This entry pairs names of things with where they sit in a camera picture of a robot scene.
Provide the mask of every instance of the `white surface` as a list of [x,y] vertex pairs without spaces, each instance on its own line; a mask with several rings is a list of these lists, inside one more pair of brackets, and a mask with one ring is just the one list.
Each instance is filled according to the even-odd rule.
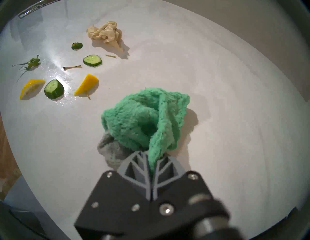
[[[88,26],[108,20],[123,31],[128,59],[104,57],[107,51],[87,37]],[[84,44],[79,51],[71,50],[76,41]],[[271,61],[206,18],[157,0],[59,1],[14,18],[0,47],[0,110],[12,152],[42,207],[71,239],[80,239],[73,223],[108,169],[96,150],[100,114],[145,87],[190,95],[198,124],[178,159],[200,172],[247,238],[301,206],[309,192],[309,104]],[[17,82],[12,65],[37,53],[41,65]],[[89,54],[103,64],[61,70]],[[100,80],[91,100],[73,96],[87,73]],[[30,78],[57,78],[65,97],[49,100],[42,89],[19,100]]]

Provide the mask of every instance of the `bolt head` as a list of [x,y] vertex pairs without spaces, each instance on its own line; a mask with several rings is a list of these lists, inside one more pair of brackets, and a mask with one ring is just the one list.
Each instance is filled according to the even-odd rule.
[[191,180],[198,180],[198,175],[194,174],[194,173],[190,173],[188,175],[188,178],[191,179]]
[[170,216],[174,213],[174,207],[170,203],[163,203],[159,207],[159,213],[163,216]]
[[131,210],[132,210],[133,212],[139,211],[139,209],[140,209],[140,205],[139,205],[139,204],[135,204],[135,205],[133,205],[132,208],[131,208]]
[[99,207],[99,203],[98,202],[94,202],[94,203],[92,203],[91,207],[92,208],[97,208],[97,207]]

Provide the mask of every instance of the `cucumber slice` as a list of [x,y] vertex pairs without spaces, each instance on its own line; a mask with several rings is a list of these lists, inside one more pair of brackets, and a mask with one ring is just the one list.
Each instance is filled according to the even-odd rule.
[[102,61],[98,55],[89,55],[83,58],[83,63],[88,66],[94,67],[98,66],[99,64],[102,64]]
[[44,93],[49,99],[58,98],[63,95],[64,86],[57,79],[54,79],[46,85]]

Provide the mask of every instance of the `green towel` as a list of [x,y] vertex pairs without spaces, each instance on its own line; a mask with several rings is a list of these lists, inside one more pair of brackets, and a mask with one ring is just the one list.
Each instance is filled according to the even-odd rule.
[[130,94],[101,115],[105,130],[123,146],[148,151],[151,172],[167,149],[175,149],[181,136],[189,96],[147,88]]

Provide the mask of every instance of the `lemon slice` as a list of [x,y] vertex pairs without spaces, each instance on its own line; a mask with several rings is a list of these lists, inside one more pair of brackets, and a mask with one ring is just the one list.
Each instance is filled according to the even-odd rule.
[[79,88],[74,92],[74,95],[79,95],[82,93],[87,93],[88,90],[92,89],[98,82],[98,78],[94,75],[87,74],[84,81],[81,83]]
[[38,86],[40,86],[41,84],[44,84],[45,81],[44,80],[40,80],[40,79],[30,79],[25,86],[23,87],[23,89],[20,92],[20,99],[22,99],[24,96],[26,96],[28,93],[33,92]]

